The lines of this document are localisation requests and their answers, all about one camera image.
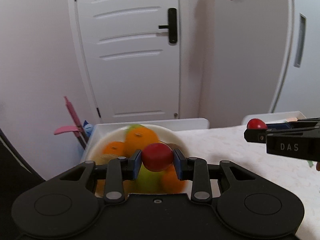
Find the brownish red apple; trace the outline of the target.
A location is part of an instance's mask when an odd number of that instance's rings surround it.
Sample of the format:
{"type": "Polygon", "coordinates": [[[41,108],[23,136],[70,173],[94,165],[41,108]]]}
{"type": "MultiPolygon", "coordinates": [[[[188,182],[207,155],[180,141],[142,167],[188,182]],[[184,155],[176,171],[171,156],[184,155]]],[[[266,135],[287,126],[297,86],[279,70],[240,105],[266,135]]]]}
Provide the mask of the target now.
{"type": "Polygon", "coordinates": [[[142,165],[137,179],[126,180],[123,186],[126,195],[129,193],[176,194],[184,191],[186,181],[178,179],[173,164],[161,172],[151,172],[142,165]]]}

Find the brown kiwi fruit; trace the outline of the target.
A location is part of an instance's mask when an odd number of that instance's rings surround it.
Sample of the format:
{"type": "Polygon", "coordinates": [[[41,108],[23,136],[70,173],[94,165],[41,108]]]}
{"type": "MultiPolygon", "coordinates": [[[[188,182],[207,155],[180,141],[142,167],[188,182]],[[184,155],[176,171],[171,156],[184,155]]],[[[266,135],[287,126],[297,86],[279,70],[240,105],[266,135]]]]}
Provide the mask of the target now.
{"type": "Polygon", "coordinates": [[[166,143],[166,145],[172,150],[172,152],[174,152],[174,150],[176,150],[176,149],[181,150],[181,147],[174,144],[174,143],[166,143]]]}

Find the small orange tangerine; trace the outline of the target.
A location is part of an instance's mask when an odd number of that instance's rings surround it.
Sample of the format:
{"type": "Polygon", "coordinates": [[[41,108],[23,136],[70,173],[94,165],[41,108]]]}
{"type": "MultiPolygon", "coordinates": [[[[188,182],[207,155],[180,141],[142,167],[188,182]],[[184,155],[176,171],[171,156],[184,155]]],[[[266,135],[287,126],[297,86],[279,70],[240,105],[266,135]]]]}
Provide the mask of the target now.
{"type": "Polygon", "coordinates": [[[121,141],[110,142],[103,148],[102,154],[125,156],[124,143],[121,141]]]}

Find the white duck pattern bowl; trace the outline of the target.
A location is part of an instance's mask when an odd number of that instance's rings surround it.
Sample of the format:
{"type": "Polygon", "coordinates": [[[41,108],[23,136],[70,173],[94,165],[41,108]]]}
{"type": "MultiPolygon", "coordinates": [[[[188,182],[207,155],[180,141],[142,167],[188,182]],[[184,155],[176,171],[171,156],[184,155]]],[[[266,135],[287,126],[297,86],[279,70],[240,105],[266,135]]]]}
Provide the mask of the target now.
{"type": "Polygon", "coordinates": [[[91,140],[85,159],[103,165],[117,157],[130,158],[137,150],[146,151],[147,161],[142,163],[137,179],[123,182],[125,196],[131,193],[184,193],[187,182],[178,180],[173,156],[169,154],[174,149],[179,149],[186,157],[190,155],[175,132],[157,125],[130,124],[97,141],[91,140]]]}

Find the red cherry tomato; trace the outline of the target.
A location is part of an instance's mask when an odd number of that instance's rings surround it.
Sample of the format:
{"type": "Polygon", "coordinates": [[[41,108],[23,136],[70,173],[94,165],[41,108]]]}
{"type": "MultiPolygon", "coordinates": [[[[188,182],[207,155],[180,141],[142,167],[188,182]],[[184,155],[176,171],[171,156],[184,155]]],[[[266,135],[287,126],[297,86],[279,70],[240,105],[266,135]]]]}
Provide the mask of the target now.
{"type": "Polygon", "coordinates": [[[142,162],[146,169],[151,172],[166,170],[173,162],[172,149],[163,143],[154,143],[142,150],[142,162]]]}
{"type": "Polygon", "coordinates": [[[267,129],[267,124],[260,119],[253,118],[247,123],[247,129],[267,129]]]}

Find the pink dustpan broom set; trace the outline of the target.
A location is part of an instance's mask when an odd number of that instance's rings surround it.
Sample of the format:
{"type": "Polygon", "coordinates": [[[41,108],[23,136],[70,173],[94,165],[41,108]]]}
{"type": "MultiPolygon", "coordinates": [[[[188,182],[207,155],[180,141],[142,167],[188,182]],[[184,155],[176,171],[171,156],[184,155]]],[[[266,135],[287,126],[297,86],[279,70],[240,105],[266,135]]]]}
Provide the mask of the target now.
{"type": "Polygon", "coordinates": [[[68,110],[69,115],[73,121],[72,125],[69,126],[61,126],[54,131],[54,135],[60,135],[64,133],[73,133],[78,142],[80,143],[81,147],[85,150],[87,143],[88,143],[88,136],[80,122],[80,118],[78,117],[74,106],[68,100],[67,96],[63,97],[65,100],[65,106],[68,110]]]}

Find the plastic bag of bottles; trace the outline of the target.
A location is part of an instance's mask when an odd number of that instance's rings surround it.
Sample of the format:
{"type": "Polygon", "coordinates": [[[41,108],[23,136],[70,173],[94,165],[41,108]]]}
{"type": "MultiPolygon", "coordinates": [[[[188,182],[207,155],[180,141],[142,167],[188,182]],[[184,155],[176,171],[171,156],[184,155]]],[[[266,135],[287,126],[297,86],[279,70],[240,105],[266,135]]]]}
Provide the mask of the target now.
{"type": "Polygon", "coordinates": [[[85,120],[83,123],[83,128],[84,128],[86,135],[88,137],[90,137],[93,132],[94,126],[92,124],[90,124],[89,122],[87,122],[87,120],[85,120]]]}

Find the white door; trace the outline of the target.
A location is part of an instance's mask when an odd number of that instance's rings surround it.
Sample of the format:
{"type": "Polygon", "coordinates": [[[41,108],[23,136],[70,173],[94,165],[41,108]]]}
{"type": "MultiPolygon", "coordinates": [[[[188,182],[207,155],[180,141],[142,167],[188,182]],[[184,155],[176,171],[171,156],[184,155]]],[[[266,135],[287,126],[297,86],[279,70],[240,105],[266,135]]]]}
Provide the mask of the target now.
{"type": "Polygon", "coordinates": [[[77,59],[101,122],[178,118],[180,44],[158,28],[176,8],[179,30],[178,7],[179,0],[72,0],[77,59]]]}

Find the large orange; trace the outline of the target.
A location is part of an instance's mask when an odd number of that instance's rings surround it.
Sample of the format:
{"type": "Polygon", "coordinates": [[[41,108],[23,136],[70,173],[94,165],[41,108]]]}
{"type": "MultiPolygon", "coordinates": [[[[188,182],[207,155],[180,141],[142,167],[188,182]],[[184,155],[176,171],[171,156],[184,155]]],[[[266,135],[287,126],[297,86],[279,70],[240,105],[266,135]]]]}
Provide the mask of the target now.
{"type": "Polygon", "coordinates": [[[158,143],[158,135],[144,126],[129,129],[124,141],[124,150],[127,157],[131,157],[136,150],[144,150],[146,146],[158,143]]]}

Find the green apple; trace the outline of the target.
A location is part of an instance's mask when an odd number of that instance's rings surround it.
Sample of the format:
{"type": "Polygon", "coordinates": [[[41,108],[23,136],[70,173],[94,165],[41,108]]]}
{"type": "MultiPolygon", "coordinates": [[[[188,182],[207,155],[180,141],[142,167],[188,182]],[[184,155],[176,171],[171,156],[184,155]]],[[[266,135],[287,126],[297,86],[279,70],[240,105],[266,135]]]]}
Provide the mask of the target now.
{"type": "MultiPolygon", "coordinates": [[[[136,150],[144,150],[146,146],[158,142],[158,135],[153,130],[140,124],[132,124],[126,132],[125,153],[131,157],[136,150]]],[[[162,172],[151,172],[142,165],[138,178],[135,180],[137,191],[139,193],[161,193],[161,176],[162,172]]]]}

